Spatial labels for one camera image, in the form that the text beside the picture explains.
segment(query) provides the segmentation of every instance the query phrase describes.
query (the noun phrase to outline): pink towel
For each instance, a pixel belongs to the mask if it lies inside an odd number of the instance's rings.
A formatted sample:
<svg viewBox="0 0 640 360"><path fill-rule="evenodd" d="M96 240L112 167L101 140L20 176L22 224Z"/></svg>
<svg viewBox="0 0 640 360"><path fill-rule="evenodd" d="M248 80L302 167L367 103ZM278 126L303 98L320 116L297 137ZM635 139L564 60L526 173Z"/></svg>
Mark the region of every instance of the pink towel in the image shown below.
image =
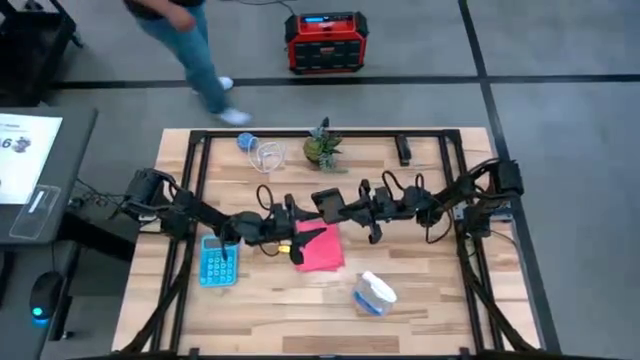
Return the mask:
<svg viewBox="0 0 640 360"><path fill-rule="evenodd" d="M340 230L337 225L327 225L322 220L297 222L298 232L318 228L327 228L325 232L316 236L302 249L304 264L296 265L296 270L307 271L336 271L344 266L344 253L340 242Z"/></svg>

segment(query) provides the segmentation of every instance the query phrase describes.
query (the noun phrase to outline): table leg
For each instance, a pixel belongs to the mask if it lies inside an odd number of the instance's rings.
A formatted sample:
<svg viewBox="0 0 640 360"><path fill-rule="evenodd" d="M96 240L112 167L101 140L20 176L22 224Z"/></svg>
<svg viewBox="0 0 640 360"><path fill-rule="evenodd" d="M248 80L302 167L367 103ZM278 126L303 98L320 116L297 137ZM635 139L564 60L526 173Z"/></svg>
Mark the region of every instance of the table leg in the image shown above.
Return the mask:
<svg viewBox="0 0 640 360"><path fill-rule="evenodd" d="M105 255L131 262L135 244L102 229L71 212L66 212L58 231L58 240L72 240Z"/></svg>

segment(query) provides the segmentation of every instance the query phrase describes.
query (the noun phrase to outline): display screen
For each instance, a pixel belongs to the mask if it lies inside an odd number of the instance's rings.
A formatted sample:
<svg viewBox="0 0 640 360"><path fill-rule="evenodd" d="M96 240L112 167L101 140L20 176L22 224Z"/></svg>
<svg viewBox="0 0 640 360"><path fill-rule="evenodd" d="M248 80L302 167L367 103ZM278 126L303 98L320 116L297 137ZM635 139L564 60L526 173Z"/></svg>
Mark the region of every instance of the display screen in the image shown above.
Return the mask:
<svg viewBox="0 0 640 360"><path fill-rule="evenodd" d="M305 22L323 22L324 18L323 17L305 18L304 21Z"/></svg>
<svg viewBox="0 0 640 360"><path fill-rule="evenodd" d="M214 249L220 247L220 241L218 239L205 239L204 240L204 248L205 249Z"/></svg>

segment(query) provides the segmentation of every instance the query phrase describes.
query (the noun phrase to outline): white sneaker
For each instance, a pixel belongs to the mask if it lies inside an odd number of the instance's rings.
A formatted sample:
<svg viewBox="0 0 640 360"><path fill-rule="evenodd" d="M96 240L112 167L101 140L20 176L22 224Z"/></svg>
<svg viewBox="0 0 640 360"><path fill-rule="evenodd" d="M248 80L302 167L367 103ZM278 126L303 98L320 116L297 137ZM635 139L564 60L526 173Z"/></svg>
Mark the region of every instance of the white sneaker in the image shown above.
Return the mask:
<svg viewBox="0 0 640 360"><path fill-rule="evenodd" d="M233 79L231 79L230 77L220 76L218 78L218 81L220 81L220 85L222 85L222 89L224 91L229 91L233 88ZM194 95L200 95L200 93L195 91L194 89L191 89L191 93Z"/></svg>
<svg viewBox="0 0 640 360"><path fill-rule="evenodd" d="M218 78L218 81L220 81L220 85L222 85L224 91L231 90L233 87L233 80L230 77L221 76Z"/></svg>
<svg viewBox="0 0 640 360"><path fill-rule="evenodd" d="M251 121L251 115L243 113L242 111L238 111L234 108L228 108L227 110L218 114L218 116L227 124L235 126L245 125L246 123Z"/></svg>

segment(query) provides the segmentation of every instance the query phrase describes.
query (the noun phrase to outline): concrete floor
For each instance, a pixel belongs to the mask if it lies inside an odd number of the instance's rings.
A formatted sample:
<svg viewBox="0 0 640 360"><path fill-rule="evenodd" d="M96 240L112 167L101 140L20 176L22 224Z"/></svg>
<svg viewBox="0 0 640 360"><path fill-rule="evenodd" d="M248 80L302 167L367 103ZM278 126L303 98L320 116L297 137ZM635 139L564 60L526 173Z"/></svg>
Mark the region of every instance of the concrete floor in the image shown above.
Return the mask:
<svg viewBox="0 0 640 360"><path fill-rule="evenodd" d="M87 43L69 51L62 81L182 79L180 65L136 27L120 1L62 3ZM469 3L489 75L640 73L636 0ZM291 4L297 12L368 16L367 65L355 76L476 75L454 0ZM285 8L210 0L206 9L221 74L292 76L283 51ZM640 84L492 89L510 153L525 176L525 210L564 352L640 358L640 242L633 226L640 215L634 186L640 162L633 153ZM336 126L489 128L477 84L239 87L231 98L264 127L312 126L330 116ZM80 176L104 191L121 192L135 169L153 164L163 128L221 125L188 88L65 90L50 102L99 109ZM110 266L122 265L105 262L83 274L99 276ZM126 278L112 281L124 285ZM86 291L91 284L86 281ZM114 290L113 296L120 295Z"/></svg>

